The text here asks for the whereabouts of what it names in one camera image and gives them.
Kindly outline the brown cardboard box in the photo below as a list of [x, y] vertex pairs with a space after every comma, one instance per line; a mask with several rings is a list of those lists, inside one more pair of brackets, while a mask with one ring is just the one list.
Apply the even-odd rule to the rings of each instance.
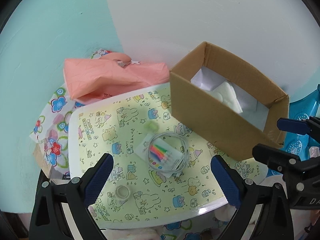
[[289, 96], [257, 68], [202, 42], [170, 70], [171, 114], [231, 158], [252, 157], [258, 144], [282, 148], [277, 121], [288, 116]]

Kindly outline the small green case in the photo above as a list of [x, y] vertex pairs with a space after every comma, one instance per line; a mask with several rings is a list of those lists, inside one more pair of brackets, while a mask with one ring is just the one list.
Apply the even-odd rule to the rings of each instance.
[[156, 121], [149, 120], [144, 124], [144, 128], [149, 133], [157, 133], [157, 131], [159, 130], [159, 124]]

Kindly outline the white cloth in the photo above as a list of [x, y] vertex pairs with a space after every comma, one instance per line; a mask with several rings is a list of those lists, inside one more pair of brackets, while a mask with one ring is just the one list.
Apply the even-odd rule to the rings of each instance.
[[225, 81], [214, 90], [208, 92], [212, 97], [221, 102], [223, 105], [229, 107], [235, 113], [240, 114], [243, 112], [242, 107], [236, 97], [234, 87]]

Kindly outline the floral patterned cloth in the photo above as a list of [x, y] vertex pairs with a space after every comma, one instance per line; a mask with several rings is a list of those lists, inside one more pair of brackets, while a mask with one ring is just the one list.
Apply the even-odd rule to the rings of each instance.
[[68, 128], [71, 114], [83, 104], [70, 98], [67, 85], [61, 85], [38, 117], [30, 138], [36, 142], [33, 155], [48, 178], [70, 179]]

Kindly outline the pink paper bag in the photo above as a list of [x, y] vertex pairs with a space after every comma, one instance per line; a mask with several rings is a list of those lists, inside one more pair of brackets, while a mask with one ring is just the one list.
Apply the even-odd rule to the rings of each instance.
[[123, 53], [98, 59], [65, 59], [63, 75], [72, 100], [85, 105], [169, 81], [165, 63], [132, 63]]

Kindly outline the yellow cartoon tray table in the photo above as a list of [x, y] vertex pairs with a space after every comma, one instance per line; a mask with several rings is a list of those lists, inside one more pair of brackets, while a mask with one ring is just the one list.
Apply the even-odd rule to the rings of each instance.
[[[146, 228], [197, 217], [226, 204], [211, 170], [219, 150], [171, 116], [170, 85], [164, 83], [82, 106], [69, 120], [68, 152], [72, 177], [82, 176], [104, 153], [114, 167], [90, 211], [101, 228]], [[144, 124], [153, 120], [159, 133], [175, 132], [189, 145], [189, 161], [179, 177], [151, 170], [134, 153], [147, 136]], [[127, 186], [128, 200], [115, 197], [118, 185]]]

